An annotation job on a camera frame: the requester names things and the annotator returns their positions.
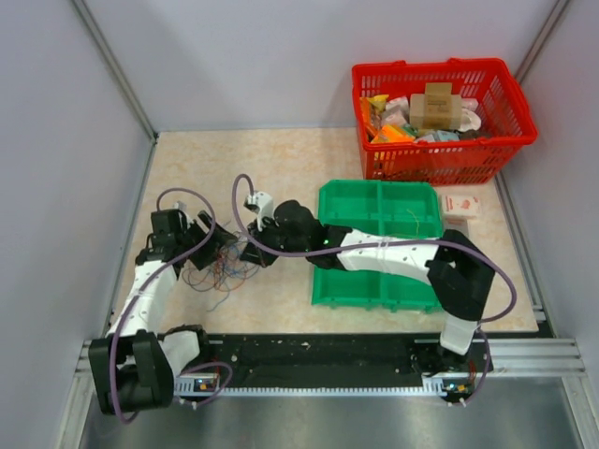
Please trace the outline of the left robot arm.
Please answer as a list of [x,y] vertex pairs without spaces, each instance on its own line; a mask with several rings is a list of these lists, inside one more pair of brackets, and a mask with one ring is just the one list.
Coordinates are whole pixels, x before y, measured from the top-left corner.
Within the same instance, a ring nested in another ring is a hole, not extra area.
[[108,415],[167,407],[176,378],[187,367],[206,369],[212,360],[202,326],[181,325],[164,333],[158,328],[185,264],[207,268],[237,239],[207,211],[192,218],[180,205],[152,212],[151,224],[119,317],[89,347],[100,410]]

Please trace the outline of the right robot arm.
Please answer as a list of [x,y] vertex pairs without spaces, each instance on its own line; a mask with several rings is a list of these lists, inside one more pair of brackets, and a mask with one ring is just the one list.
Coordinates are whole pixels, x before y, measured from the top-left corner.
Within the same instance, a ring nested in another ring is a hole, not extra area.
[[456,370],[470,360],[495,271],[461,232],[416,240],[373,235],[323,224],[298,201],[276,205],[260,191],[243,206],[256,216],[248,240],[266,266],[279,257],[298,257],[317,268],[379,272],[430,286],[446,314],[435,368]]

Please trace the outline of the green compartment tray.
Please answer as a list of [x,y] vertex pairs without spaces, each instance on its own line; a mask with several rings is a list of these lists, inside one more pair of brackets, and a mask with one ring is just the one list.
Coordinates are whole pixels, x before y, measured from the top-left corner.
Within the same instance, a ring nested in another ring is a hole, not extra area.
[[[438,197],[426,182],[334,180],[319,190],[319,221],[400,239],[440,238]],[[366,310],[440,311],[423,282],[374,271],[314,270],[312,304]]]

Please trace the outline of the orange snack packet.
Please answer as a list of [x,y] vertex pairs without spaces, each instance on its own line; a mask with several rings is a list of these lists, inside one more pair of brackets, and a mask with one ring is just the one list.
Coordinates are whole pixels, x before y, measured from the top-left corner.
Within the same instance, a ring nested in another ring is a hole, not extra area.
[[376,136],[371,140],[372,144],[404,143],[413,142],[415,136],[405,128],[394,124],[386,124],[381,127]]

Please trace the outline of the yellow snack packet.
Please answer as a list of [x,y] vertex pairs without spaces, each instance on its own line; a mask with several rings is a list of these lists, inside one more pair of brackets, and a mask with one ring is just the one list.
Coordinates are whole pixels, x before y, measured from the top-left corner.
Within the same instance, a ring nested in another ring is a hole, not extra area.
[[382,113],[383,111],[386,110],[387,99],[388,99],[387,94],[378,94],[378,95],[374,95],[374,96],[366,98],[369,105],[373,109],[375,109],[378,113]]

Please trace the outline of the white red snack packet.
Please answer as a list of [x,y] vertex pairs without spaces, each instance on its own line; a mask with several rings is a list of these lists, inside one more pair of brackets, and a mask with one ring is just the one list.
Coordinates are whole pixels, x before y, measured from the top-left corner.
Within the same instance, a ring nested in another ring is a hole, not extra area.
[[470,220],[482,214],[482,203],[477,196],[441,195],[440,206],[444,216],[448,217]]

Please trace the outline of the grey red packet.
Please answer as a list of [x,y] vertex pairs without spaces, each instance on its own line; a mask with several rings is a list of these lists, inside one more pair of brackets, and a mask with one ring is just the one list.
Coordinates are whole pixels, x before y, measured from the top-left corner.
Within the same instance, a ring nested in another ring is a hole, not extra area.
[[460,217],[445,217],[444,226],[446,230],[451,229],[460,231],[465,237],[470,235],[469,224],[466,219]]

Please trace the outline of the brown cardboard box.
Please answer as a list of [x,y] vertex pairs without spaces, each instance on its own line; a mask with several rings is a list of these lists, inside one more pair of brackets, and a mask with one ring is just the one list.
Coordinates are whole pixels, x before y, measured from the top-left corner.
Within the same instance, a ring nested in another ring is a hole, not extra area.
[[409,124],[415,128],[457,130],[461,123],[462,99],[451,82],[428,82],[422,94],[409,98]]

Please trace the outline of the red plastic basket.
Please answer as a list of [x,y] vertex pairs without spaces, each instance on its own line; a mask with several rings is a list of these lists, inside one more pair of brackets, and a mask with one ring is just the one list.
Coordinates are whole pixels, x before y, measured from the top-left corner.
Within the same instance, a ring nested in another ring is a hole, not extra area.
[[[524,93],[501,59],[358,64],[351,74],[358,150],[367,180],[424,181],[436,186],[485,183],[538,137]],[[481,137],[439,143],[371,143],[362,99],[377,94],[391,98],[421,94],[429,82],[449,82],[453,94],[477,100]]]

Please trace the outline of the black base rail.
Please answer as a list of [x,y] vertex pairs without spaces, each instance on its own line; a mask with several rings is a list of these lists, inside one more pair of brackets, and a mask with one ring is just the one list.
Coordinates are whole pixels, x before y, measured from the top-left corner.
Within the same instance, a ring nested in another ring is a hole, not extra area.
[[211,334],[190,368],[226,362],[231,387],[420,386],[444,368],[436,340],[416,334]]

